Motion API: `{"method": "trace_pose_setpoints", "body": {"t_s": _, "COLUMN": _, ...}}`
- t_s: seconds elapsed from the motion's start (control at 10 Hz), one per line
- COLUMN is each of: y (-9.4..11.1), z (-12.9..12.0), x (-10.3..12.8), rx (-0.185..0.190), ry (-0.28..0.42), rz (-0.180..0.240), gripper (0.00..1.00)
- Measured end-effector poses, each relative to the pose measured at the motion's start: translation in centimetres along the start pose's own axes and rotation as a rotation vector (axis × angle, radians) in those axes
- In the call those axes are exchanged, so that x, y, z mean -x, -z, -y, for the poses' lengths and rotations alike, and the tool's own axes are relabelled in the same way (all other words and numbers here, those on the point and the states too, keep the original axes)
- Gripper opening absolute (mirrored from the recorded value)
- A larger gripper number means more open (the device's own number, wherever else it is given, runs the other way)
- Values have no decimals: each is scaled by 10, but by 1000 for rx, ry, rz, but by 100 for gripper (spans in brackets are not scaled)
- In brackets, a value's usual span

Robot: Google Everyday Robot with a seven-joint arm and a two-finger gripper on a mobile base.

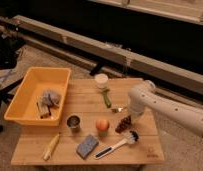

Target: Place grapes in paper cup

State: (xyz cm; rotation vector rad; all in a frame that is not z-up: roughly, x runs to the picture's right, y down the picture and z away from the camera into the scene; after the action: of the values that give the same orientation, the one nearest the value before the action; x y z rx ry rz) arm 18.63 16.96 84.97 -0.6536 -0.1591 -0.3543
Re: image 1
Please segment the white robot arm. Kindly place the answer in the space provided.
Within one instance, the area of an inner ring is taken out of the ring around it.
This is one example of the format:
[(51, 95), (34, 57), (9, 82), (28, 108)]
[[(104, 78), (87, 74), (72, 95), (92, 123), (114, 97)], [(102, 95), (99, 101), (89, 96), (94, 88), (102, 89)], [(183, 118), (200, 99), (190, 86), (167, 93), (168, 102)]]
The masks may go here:
[(203, 109), (160, 97), (155, 91), (156, 86), (150, 80), (132, 87), (128, 92), (128, 113), (139, 117), (149, 107), (203, 138)]

